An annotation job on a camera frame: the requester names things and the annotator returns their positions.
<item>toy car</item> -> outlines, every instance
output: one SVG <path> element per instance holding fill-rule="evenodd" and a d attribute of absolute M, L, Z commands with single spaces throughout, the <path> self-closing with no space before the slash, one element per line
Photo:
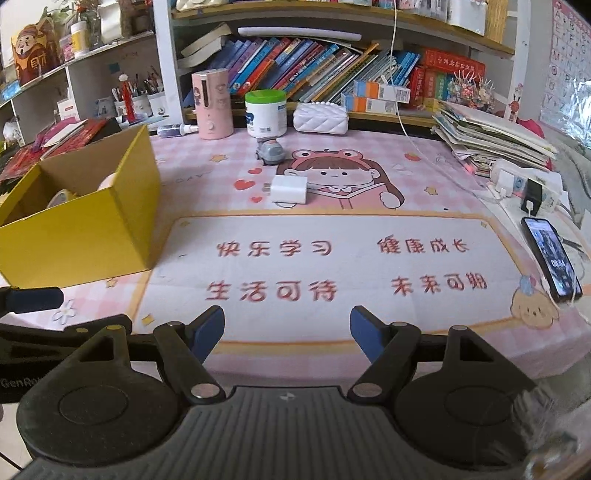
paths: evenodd
<path fill-rule="evenodd" d="M 259 138 L 256 143 L 256 157 L 263 165 L 278 165 L 285 160 L 285 151 L 276 137 Z"/>

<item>smartphone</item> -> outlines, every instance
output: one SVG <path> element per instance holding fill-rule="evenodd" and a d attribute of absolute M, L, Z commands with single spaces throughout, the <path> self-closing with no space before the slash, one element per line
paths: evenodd
<path fill-rule="evenodd" d="M 554 301 L 570 301 L 573 298 L 573 288 L 576 289 L 574 298 L 578 299 L 583 293 L 581 285 L 552 224 L 541 218 L 525 217 L 521 219 L 521 225 L 525 238 L 548 280 Z"/>

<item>pink humidifier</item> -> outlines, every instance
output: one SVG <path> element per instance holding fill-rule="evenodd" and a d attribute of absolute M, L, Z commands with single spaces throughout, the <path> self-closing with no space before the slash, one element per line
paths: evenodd
<path fill-rule="evenodd" d="M 205 70 L 193 73 L 192 79 L 199 136 L 204 140 L 218 140 L 232 135 L 228 70 Z"/>

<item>stack of books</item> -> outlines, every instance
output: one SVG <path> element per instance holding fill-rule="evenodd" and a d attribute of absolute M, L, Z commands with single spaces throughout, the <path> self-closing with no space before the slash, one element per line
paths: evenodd
<path fill-rule="evenodd" d="M 442 102 L 433 131 L 452 149 L 465 169 L 490 178 L 499 158 L 525 168 L 549 171 L 556 149 L 521 125 L 456 103 Z"/>
<path fill-rule="evenodd" d="M 420 61 L 409 78 L 413 109 L 437 112 L 440 102 L 448 100 L 450 83 L 456 74 L 485 77 L 486 66 L 479 61 L 435 48 L 415 50 L 420 54 Z"/>

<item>pen holder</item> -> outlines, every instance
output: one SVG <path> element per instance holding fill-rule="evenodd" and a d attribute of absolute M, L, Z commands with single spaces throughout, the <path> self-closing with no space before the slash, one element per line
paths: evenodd
<path fill-rule="evenodd" d="M 152 108 L 150 107 L 150 100 L 147 95 L 140 95 L 133 97 L 135 113 L 144 113 L 148 116 L 152 116 Z"/>
<path fill-rule="evenodd" d="M 115 102 L 115 110 L 117 116 L 127 115 L 127 108 L 125 108 L 125 102 Z"/>
<path fill-rule="evenodd" d="M 154 115 L 168 115 L 168 106 L 166 104 L 166 95 L 164 92 L 158 92 L 153 95 L 148 95 L 150 107 Z"/>

